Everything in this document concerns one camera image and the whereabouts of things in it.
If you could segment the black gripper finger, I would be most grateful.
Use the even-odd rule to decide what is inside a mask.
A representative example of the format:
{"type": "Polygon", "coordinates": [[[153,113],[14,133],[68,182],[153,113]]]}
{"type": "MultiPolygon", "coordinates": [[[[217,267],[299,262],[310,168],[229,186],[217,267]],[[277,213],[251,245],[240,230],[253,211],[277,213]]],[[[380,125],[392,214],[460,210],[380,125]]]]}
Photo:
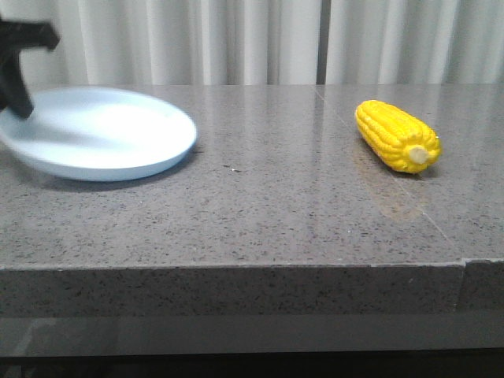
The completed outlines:
{"type": "Polygon", "coordinates": [[[20,51],[14,51],[1,61],[1,109],[10,109],[22,119],[28,119],[34,109],[20,69],[20,51]]]}
{"type": "Polygon", "coordinates": [[[32,48],[54,50],[60,37],[50,22],[1,20],[1,55],[32,48]]]}

